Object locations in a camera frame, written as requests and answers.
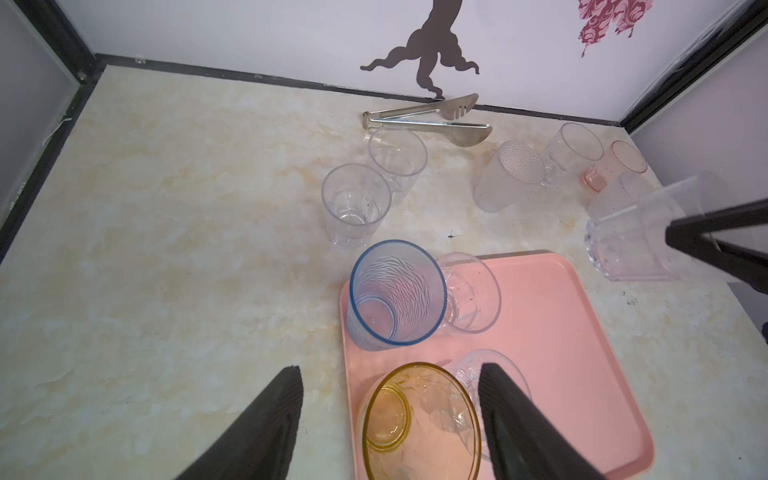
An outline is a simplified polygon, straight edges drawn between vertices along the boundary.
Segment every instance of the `black border strip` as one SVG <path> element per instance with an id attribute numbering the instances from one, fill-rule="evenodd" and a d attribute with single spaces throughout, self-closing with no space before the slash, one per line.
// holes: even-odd
<path id="1" fill-rule="evenodd" d="M 81 84 L 91 83 L 96 73 L 96 57 L 80 38 L 55 0 L 14 0 L 14 2 L 72 76 Z"/>
<path id="2" fill-rule="evenodd" d="M 168 73 L 178 73 L 185 75 L 196 75 L 199 77 L 224 78 L 226 80 L 250 81 L 253 83 L 279 85 L 281 87 L 309 88 L 310 90 L 335 91 L 344 94 L 363 95 L 366 97 L 389 98 L 393 100 L 417 101 L 420 103 L 431 103 L 434 98 L 412 97 L 409 95 L 387 94 L 377 91 L 358 90 L 356 88 L 337 87 L 335 85 L 320 84 L 314 81 L 294 80 L 292 78 L 275 77 L 272 75 L 262 75 L 246 73 L 244 71 L 223 70 L 221 68 L 198 67 L 196 65 L 186 65 L 173 63 L 169 61 L 142 60 L 139 63 L 135 58 L 121 57 L 118 55 L 104 55 L 97 53 L 96 58 L 100 61 L 100 70 L 107 65 L 117 67 L 141 68 L 144 70 L 165 71 Z M 519 108 L 495 107 L 493 105 L 476 105 L 475 110 L 494 111 L 503 114 L 525 115 L 528 117 L 551 118 L 563 121 L 577 121 L 585 124 L 608 125 L 610 127 L 620 127 L 617 121 L 600 120 L 597 118 L 574 117 L 571 115 L 549 114 L 541 111 L 521 110 Z"/>
<path id="3" fill-rule="evenodd" d="M 11 248 L 16 233 L 18 233 L 19 229 L 22 227 L 22 223 L 27 217 L 29 209 L 35 202 L 38 193 L 40 193 L 40 189 L 42 189 L 45 179 L 51 172 L 58 155 L 61 153 L 61 149 L 64 147 L 64 143 L 66 142 L 69 133 L 74 127 L 74 123 L 78 120 L 80 113 L 85 107 L 85 102 L 88 101 L 93 90 L 94 85 L 82 85 L 77 93 L 74 94 L 64 115 L 65 118 L 71 118 L 71 120 L 61 124 L 59 129 L 51 136 L 38 163 L 35 165 L 35 169 L 29 175 L 22 192 L 18 195 L 13 208 L 8 213 L 8 217 L 5 219 L 2 227 L 0 227 L 0 263 L 2 263 L 5 258 L 8 249 Z"/>
<path id="4" fill-rule="evenodd" d="M 621 126 L 630 134 L 637 130 L 765 25 L 768 25 L 768 0 L 754 0 L 738 18 L 696 50 L 655 91 L 646 95 L 621 121 Z"/>

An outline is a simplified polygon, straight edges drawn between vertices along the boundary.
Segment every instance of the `white wall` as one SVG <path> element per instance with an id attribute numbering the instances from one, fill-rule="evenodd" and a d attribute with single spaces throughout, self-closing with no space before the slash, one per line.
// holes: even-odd
<path id="1" fill-rule="evenodd" d="M 415 82 L 418 61 L 359 69 L 404 45 L 431 0 L 58 1 L 97 53 L 431 96 Z M 447 98 L 478 92 L 482 104 L 618 121 L 739 1 L 655 0 L 632 38 L 611 24 L 582 58 L 579 0 L 465 0 L 452 31 L 480 75 L 438 64 L 432 79 Z"/>
<path id="2" fill-rule="evenodd" d="M 632 135 L 662 184 L 719 174 L 744 202 L 768 197 L 768 27 Z M 768 229 L 753 230 L 768 251 Z M 758 327 L 768 296 L 732 286 Z"/>
<path id="3" fill-rule="evenodd" d="M 0 0 L 0 224 L 77 82 L 11 0 Z"/>

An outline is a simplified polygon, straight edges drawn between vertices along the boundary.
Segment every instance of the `metal tongs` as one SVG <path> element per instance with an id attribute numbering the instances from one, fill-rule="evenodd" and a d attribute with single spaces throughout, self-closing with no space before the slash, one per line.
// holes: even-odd
<path id="1" fill-rule="evenodd" d="M 379 128 L 392 125 L 417 131 L 431 131 L 443 134 L 459 147 L 471 147 L 477 145 L 491 134 L 493 127 L 482 124 L 463 124 L 456 122 L 463 117 L 478 101 L 477 94 L 452 100 L 437 101 L 435 103 L 418 105 L 416 107 L 397 108 L 395 110 L 367 111 L 362 114 L 362 125 L 365 129 Z M 411 120 L 416 115 L 438 112 L 452 122 L 419 121 Z"/>

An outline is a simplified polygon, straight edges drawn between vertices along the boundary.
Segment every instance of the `blue cup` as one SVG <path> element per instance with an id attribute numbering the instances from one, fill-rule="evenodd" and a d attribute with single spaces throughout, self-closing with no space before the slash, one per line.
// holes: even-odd
<path id="1" fill-rule="evenodd" d="M 385 240 L 363 252 L 352 269 L 346 328 L 364 350 L 414 345 L 440 326 L 447 300 L 445 279 L 429 253 Z"/>

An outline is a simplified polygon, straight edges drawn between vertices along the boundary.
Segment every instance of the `pink flower decal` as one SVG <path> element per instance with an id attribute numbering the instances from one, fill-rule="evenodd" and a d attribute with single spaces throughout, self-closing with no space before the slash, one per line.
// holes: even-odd
<path id="1" fill-rule="evenodd" d="M 634 32 L 634 25 L 650 10 L 654 0 L 579 0 L 579 15 L 587 19 L 581 29 L 579 39 L 584 44 L 581 57 L 589 45 L 598 43 L 607 33 L 611 22 L 616 22 L 616 33 L 629 30 Z"/>

